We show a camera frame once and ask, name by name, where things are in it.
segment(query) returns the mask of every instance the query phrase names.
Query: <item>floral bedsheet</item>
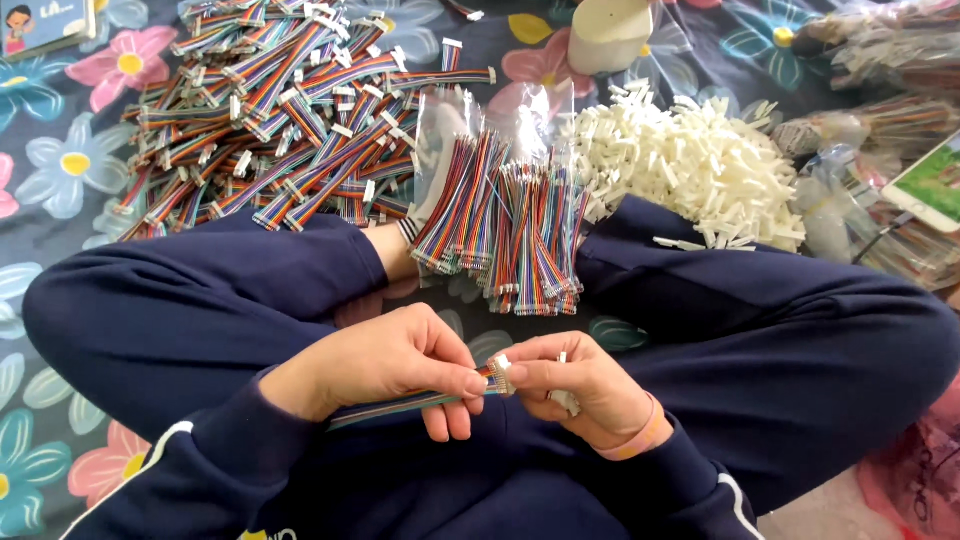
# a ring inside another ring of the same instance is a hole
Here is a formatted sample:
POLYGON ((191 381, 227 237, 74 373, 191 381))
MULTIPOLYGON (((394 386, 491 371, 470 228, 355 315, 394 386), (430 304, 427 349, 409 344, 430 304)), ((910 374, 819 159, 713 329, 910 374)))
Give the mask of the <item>floral bedsheet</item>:
MULTIPOLYGON (((348 18, 386 13, 378 43, 437 69, 444 37, 464 43, 460 65, 494 66, 497 85, 474 88, 495 110, 513 110, 518 83, 573 79, 578 107, 603 103, 610 83, 649 78, 658 103, 674 95, 731 98, 747 117, 779 102, 776 120, 853 105, 832 92, 825 67, 796 59, 789 36, 828 0, 681 0, 654 5, 649 42, 625 73, 583 77, 565 50, 570 0, 461 0, 486 16, 467 22, 441 0, 347 0, 348 18)), ((70 521, 136 472, 150 445, 110 420, 46 366, 25 335, 21 297, 44 268, 115 240, 131 222, 105 209, 130 178, 124 160, 134 126, 119 122, 145 84, 165 80, 183 28, 176 3, 97 0, 97 37, 79 47, 10 64, 0 61, 0 537, 59 537, 70 521)), ((610 350, 641 346, 639 329, 589 312, 575 317, 492 315, 469 280, 416 290, 400 284, 344 307, 344 326, 385 308, 425 301, 469 343, 476 358, 553 331, 590 332, 610 350)))

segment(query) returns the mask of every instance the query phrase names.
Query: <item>book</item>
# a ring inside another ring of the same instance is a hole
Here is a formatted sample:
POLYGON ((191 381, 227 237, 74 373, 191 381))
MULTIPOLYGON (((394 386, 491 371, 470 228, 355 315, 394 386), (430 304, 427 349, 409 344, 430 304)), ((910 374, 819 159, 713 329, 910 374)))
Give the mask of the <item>book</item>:
POLYGON ((23 60, 95 37, 94 1, 0 0, 4 60, 23 60))

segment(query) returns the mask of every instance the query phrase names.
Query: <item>hand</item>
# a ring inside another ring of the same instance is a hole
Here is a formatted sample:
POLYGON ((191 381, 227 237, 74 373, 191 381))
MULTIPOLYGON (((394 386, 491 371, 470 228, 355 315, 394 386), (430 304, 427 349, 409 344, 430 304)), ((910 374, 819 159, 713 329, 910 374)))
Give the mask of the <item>hand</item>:
POLYGON ((435 390, 463 400, 422 411, 430 438, 464 440, 487 389, 473 367, 460 337, 428 305, 415 304, 321 339, 267 374, 260 391, 281 409, 321 422, 342 406, 435 390))
MULTIPOLYGON (((633 439, 653 414, 650 397, 590 336, 579 331, 535 337, 503 351, 513 364, 510 383, 533 416, 560 422, 590 446, 610 450, 633 439), (556 361, 566 352, 566 362, 556 361), (547 399, 551 390, 566 390, 580 403, 576 417, 547 399)), ((655 448, 666 442, 667 430, 655 448)))

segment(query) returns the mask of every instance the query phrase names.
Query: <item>person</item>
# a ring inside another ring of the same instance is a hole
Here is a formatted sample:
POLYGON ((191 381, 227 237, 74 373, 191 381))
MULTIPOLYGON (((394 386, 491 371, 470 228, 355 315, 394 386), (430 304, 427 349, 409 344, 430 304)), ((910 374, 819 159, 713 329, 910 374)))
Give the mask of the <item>person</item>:
POLYGON ((7 54, 22 52, 27 48, 23 36, 34 30, 34 15, 27 6, 16 6, 7 12, 7 54))
POLYGON ((958 368, 956 318, 916 286, 764 246, 664 248, 700 238, 628 197, 576 268, 584 302, 655 345, 613 359, 577 332, 534 338, 503 351, 517 395, 483 399, 430 307, 327 324, 417 275, 404 227, 321 214, 270 233, 241 212, 38 277, 37 351, 155 443, 64 537, 759 538, 756 515, 888 443, 958 368), (462 400, 424 409, 425 429, 406 412, 326 430, 415 388, 462 400))

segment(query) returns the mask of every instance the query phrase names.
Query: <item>leg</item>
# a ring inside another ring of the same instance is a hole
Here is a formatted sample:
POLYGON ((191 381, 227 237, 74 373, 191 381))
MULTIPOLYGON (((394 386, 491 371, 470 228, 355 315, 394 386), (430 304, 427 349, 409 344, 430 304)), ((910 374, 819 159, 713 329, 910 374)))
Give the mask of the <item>leg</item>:
POLYGON ((690 224, 628 199, 581 248, 601 310, 659 346, 620 358, 729 467, 757 515, 891 442, 957 371, 956 318, 873 270, 776 250, 682 252, 690 224))
POLYGON ((40 354, 148 440, 334 332, 331 310, 416 275, 394 226, 317 215, 270 233, 248 212, 113 244, 44 272, 24 299, 40 354))

